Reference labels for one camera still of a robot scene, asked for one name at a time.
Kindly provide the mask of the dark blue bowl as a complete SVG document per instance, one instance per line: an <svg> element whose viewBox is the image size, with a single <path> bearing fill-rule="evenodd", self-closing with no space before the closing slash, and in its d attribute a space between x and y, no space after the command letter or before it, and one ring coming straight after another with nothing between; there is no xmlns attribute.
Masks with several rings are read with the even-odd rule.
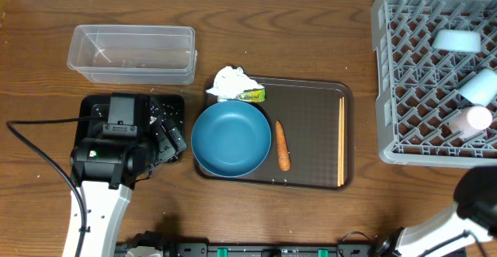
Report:
<svg viewBox="0 0 497 257"><path fill-rule="evenodd" d="M263 113L247 102L230 100L206 108L191 134L200 167L227 178L255 171L269 155L272 131Z"/></svg>

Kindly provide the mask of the orange carrot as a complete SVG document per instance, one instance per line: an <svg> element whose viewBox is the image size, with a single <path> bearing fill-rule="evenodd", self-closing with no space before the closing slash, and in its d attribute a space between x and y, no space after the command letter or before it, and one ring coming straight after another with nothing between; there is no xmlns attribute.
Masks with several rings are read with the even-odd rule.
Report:
<svg viewBox="0 0 497 257"><path fill-rule="evenodd" d="M282 123L279 120L276 121L275 128L279 166L282 171L288 171L291 166L290 154L287 147L287 139L284 133L284 129Z"/></svg>

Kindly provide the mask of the wooden chopstick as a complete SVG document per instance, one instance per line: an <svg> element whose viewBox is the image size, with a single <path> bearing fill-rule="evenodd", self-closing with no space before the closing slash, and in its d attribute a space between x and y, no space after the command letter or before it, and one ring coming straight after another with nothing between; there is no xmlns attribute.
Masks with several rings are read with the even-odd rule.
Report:
<svg viewBox="0 0 497 257"><path fill-rule="evenodd" d="M344 133L344 98L339 100L339 151L338 151L338 187L342 186L343 182L343 133Z"/></svg>
<svg viewBox="0 0 497 257"><path fill-rule="evenodd" d="M345 159L345 145L344 145L344 142L345 142L345 98L342 97L341 100L340 100L340 144L341 144L341 148L340 148L340 172L341 172L341 175L340 175L340 186L343 185L344 183L344 159Z"/></svg>

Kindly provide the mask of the pale pink cup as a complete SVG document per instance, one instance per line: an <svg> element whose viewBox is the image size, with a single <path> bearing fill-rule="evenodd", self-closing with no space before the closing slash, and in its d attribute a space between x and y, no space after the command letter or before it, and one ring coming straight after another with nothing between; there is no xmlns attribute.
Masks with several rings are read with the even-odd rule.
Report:
<svg viewBox="0 0 497 257"><path fill-rule="evenodd" d="M492 113L484 106L472 106L463 109L449 123L452 133L460 132L461 138L473 137L487 129L492 123Z"/></svg>

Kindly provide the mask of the light blue small bowl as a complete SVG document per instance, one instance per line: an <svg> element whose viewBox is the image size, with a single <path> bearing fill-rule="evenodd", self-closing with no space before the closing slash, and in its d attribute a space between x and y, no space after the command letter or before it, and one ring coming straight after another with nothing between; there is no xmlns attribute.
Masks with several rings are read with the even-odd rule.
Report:
<svg viewBox="0 0 497 257"><path fill-rule="evenodd" d="M481 36L472 31L441 30L436 35L432 47L438 50L479 53L481 51Z"/></svg>

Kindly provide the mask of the light blue cup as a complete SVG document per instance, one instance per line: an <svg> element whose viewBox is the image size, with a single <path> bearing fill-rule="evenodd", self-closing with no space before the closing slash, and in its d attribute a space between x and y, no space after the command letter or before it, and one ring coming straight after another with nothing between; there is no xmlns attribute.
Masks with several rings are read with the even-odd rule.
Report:
<svg viewBox="0 0 497 257"><path fill-rule="evenodd" d="M483 69L465 83L460 89L460 95L474 105L487 106L496 96L495 71Z"/></svg>

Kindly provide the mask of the pile of white rice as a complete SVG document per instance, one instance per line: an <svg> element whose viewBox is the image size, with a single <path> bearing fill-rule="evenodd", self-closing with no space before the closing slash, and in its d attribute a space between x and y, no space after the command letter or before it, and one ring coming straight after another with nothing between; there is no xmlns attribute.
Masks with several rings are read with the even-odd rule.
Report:
<svg viewBox="0 0 497 257"><path fill-rule="evenodd" d="M103 122L107 121L109 115L109 96L92 96L92 101L88 105L88 112L83 113L81 108L81 116L96 116L102 120L93 120L89 122L86 133L88 136L99 134L103 129ZM184 114L185 105L181 96L152 96L150 107L150 133L155 133L158 130L165 133L176 128L176 130L184 133Z"/></svg>

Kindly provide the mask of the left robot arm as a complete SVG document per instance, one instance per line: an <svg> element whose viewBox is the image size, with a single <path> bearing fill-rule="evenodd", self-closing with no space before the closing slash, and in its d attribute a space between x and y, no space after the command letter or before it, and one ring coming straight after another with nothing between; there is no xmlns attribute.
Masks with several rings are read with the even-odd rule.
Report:
<svg viewBox="0 0 497 257"><path fill-rule="evenodd" d="M85 97L70 155L71 218L65 256L112 256L138 181L186 150L179 95Z"/></svg>

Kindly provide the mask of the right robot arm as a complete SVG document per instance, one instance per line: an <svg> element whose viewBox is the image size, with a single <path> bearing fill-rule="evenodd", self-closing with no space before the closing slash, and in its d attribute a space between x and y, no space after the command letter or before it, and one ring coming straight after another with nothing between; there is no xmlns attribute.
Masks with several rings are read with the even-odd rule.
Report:
<svg viewBox="0 0 497 257"><path fill-rule="evenodd" d="M468 245L483 249L496 238L496 167L470 169L454 190L454 202L427 221L400 227L379 241L371 256L445 256Z"/></svg>

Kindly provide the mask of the grey dishwasher rack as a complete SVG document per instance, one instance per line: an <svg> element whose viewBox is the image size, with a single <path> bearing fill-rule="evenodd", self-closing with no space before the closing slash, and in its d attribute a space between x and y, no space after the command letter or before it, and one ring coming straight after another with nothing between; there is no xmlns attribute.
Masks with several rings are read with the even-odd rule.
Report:
<svg viewBox="0 0 497 257"><path fill-rule="evenodd" d="M480 51L437 50L433 42L443 30L478 33ZM461 86L496 68L496 0L375 0L371 31L380 159L451 168L494 165L495 125L462 138L449 122L469 106Z"/></svg>

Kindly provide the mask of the black rectangular tray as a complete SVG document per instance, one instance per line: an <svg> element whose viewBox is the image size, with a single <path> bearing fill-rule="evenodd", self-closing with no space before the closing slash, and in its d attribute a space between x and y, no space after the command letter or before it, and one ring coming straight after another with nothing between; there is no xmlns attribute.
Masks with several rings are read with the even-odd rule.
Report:
<svg viewBox="0 0 497 257"><path fill-rule="evenodd" d="M87 113L89 111L88 105L91 101L92 96L85 97L81 102L80 111L81 108L83 108L83 113ZM103 130L99 134L88 136L86 129L88 128L89 122L90 121L78 123L75 135L75 146L78 146L79 142L85 137L101 138ZM156 159L154 161L154 166L176 163L181 158L182 152L187 148L186 139L183 134L176 130L176 128L173 128L166 133L161 130L158 130L155 133L150 133L149 127L149 131L144 134L144 137L149 143L152 143L155 146Z"/></svg>

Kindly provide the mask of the crumpled white tissue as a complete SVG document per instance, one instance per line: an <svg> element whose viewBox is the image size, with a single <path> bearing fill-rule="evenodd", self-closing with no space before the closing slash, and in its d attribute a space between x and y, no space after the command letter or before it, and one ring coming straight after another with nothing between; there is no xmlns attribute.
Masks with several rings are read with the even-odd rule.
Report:
<svg viewBox="0 0 497 257"><path fill-rule="evenodd" d="M264 89L256 80L247 76L242 67L233 68L226 66L215 76L213 86L206 90L213 96L226 96L234 98L237 94L254 89Z"/></svg>

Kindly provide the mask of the yellow green wrapper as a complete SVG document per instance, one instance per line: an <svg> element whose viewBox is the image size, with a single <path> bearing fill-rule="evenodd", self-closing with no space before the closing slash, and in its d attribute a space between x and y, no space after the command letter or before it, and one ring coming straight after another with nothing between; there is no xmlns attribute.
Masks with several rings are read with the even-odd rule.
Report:
<svg viewBox="0 0 497 257"><path fill-rule="evenodd" d="M218 102L225 102L228 100L238 100L242 102L264 102L266 99L266 90L265 89L254 89L250 91L244 91L242 93L237 94L234 98L228 98L226 96L218 96Z"/></svg>

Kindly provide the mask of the dark brown serving tray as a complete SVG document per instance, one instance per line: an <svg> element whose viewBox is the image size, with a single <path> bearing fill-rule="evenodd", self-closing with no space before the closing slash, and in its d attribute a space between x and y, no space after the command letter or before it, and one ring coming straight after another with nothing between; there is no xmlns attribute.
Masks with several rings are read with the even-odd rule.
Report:
<svg viewBox="0 0 497 257"><path fill-rule="evenodd" d="M256 103L272 127L272 146L266 160L253 172L236 178L214 175L194 160L196 173L229 182L342 191L353 179L353 94L340 82L254 78L266 89L266 100ZM345 98L344 183L338 187L339 100ZM291 166L280 169L275 122L282 123Z"/></svg>

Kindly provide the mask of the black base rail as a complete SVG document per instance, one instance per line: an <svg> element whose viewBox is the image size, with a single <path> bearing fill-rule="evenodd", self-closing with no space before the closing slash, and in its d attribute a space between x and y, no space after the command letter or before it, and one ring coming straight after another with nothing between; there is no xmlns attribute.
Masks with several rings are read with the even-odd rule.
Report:
<svg viewBox="0 0 497 257"><path fill-rule="evenodd" d="M394 240L388 238L380 244L369 238L350 241L341 238L336 244L255 244L213 243L206 238L166 237L146 231L132 240L116 245L113 257L361 257L399 256Z"/></svg>

